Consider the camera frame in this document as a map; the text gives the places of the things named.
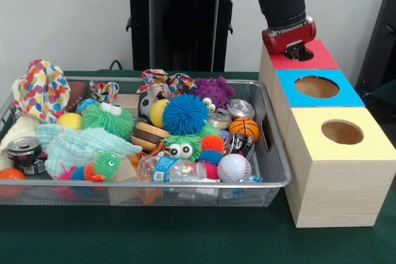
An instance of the bottle label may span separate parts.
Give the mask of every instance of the bottle label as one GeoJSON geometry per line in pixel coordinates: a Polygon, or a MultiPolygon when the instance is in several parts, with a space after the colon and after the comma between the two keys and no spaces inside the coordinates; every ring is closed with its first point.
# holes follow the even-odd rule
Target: bottle label
{"type": "Polygon", "coordinates": [[[166,174],[170,167],[174,165],[179,159],[177,158],[169,158],[169,157],[161,157],[158,160],[157,167],[154,170],[153,173],[153,182],[167,182],[168,178],[166,177],[166,174]]]}

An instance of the wire mesh basket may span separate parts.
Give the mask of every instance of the wire mesh basket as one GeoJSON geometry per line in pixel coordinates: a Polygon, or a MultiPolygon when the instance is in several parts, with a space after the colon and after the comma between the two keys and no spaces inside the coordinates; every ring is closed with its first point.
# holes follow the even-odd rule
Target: wire mesh basket
{"type": "MultiPolygon", "coordinates": [[[[68,77],[109,82],[103,77],[68,77]]],[[[111,78],[119,93],[132,94],[144,83],[135,78],[111,78]]],[[[0,180],[2,205],[122,205],[267,207],[290,179],[290,167],[265,88],[259,82],[229,80],[236,96],[252,104],[261,132],[249,161],[260,183],[179,183],[56,181],[43,172],[21,180],[0,180]]],[[[0,139],[15,122],[12,97],[0,110],[0,139]]]]}

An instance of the blue spiky ball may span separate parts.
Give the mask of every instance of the blue spiky ball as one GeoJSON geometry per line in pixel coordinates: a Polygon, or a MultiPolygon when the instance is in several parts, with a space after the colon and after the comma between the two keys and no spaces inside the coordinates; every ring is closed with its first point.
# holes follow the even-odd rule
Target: blue spiky ball
{"type": "Polygon", "coordinates": [[[223,158],[223,154],[219,153],[218,151],[212,151],[212,150],[204,150],[199,156],[200,160],[208,161],[216,166],[222,158],[223,158]]]}
{"type": "Polygon", "coordinates": [[[163,128],[172,135],[196,134],[205,126],[209,110],[198,96],[185,94],[169,100],[163,115],[163,128]]]}

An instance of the googly eye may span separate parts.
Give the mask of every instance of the googly eye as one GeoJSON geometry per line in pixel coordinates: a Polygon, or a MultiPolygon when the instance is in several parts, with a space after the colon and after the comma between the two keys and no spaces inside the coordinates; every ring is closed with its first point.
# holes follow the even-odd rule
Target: googly eye
{"type": "Polygon", "coordinates": [[[192,156],[192,146],[188,143],[184,143],[181,146],[180,158],[188,159],[192,156]]]}
{"type": "Polygon", "coordinates": [[[102,111],[107,111],[107,112],[109,112],[110,109],[111,109],[111,104],[109,104],[109,103],[107,103],[107,102],[101,102],[99,107],[100,107],[100,109],[101,109],[102,111]]]}
{"type": "Polygon", "coordinates": [[[114,115],[116,117],[119,117],[123,113],[123,109],[120,106],[112,105],[110,107],[109,113],[111,113],[112,115],[114,115]]]}
{"type": "Polygon", "coordinates": [[[181,153],[181,146],[178,143],[174,143],[169,146],[169,152],[172,157],[175,158],[180,158],[180,153],[181,153]]]}
{"type": "Polygon", "coordinates": [[[212,103],[210,106],[208,106],[208,110],[212,113],[216,110],[216,106],[212,103]]]}
{"type": "Polygon", "coordinates": [[[210,106],[212,104],[212,100],[209,97],[202,99],[202,102],[205,104],[205,106],[210,106]]]}

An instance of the orange ball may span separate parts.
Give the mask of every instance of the orange ball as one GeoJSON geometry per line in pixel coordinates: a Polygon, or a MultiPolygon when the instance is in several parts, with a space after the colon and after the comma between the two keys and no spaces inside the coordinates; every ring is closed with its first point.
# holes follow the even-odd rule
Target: orange ball
{"type": "Polygon", "coordinates": [[[224,152],[224,141],[221,136],[207,135],[201,140],[201,147],[203,150],[218,151],[219,153],[224,152]]]}
{"type": "Polygon", "coordinates": [[[260,136],[259,126],[248,117],[239,117],[228,128],[229,133],[240,133],[253,138],[256,142],[260,136]]]}
{"type": "MultiPolygon", "coordinates": [[[[25,175],[18,169],[7,168],[0,171],[0,179],[25,179],[25,175]]],[[[24,190],[24,185],[0,185],[0,198],[13,199],[24,190]]]]}

